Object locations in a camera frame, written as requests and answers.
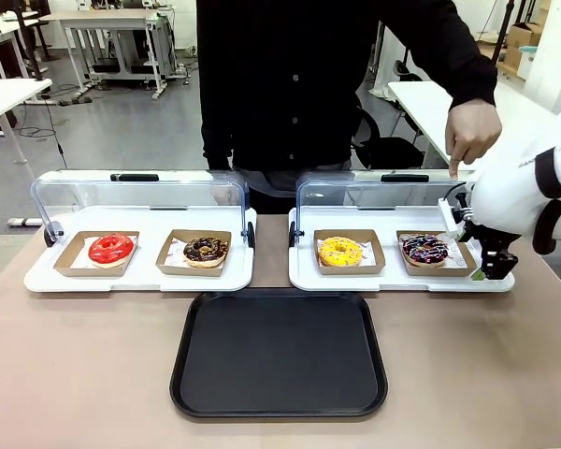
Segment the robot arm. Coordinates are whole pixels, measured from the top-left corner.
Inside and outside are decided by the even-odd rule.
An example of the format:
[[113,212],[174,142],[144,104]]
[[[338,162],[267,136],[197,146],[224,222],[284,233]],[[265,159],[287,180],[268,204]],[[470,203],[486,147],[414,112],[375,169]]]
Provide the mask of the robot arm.
[[552,132],[532,145],[517,161],[491,167],[456,196],[457,221],[465,221],[463,240],[482,246],[482,270],[489,279],[503,279],[517,263],[508,249],[520,236],[531,238],[540,254],[554,251],[561,240],[561,114]]

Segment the clear plastic lid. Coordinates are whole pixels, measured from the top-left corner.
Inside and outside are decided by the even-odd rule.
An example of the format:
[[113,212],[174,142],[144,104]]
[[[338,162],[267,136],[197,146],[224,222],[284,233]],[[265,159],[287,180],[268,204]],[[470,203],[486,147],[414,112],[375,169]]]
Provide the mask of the clear plastic lid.
[[244,237],[246,184],[234,172],[76,171],[50,172],[31,187],[31,194],[56,241],[79,214],[88,210],[197,210],[226,208],[237,216]]
[[465,191],[465,182],[450,180],[446,170],[311,172],[297,182],[295,236],[303,235],[301,224],[308,213],[320,208],[340,212],[436,207],[447,194],[450,204],[456,205],[452,194],[460,190]]

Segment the black band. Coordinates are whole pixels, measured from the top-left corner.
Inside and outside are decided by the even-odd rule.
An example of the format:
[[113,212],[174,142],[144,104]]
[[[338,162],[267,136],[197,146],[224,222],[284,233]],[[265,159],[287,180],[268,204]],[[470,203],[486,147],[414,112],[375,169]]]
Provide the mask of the black band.
[[536,156],[534,174],[536,183],[544,196],[550,199],[561,197],[561,182],[554,169],[554,148]]
[[561,201],[554,199],[544,207],[536,221],[532,246],[538,254],[550,254],[556,248],[553,230],[559,218],[561,218]]

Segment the black serving tray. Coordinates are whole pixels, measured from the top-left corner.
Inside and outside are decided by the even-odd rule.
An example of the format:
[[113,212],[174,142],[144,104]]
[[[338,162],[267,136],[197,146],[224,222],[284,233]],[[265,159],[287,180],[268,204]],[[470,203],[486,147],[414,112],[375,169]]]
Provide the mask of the black serving tray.
[[364,416],[386,392],[366,302],[292,288],[197,297],[170,380],[199,418]]

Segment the yellow icing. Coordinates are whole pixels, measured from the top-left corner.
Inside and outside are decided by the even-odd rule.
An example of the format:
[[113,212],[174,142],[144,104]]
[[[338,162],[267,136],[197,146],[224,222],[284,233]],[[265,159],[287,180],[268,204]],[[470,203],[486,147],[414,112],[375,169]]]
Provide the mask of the yellow icing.
[[331,237],[322,242],[320,257],[332,267],[355,266],[362,260],[362,248],[351,239]]

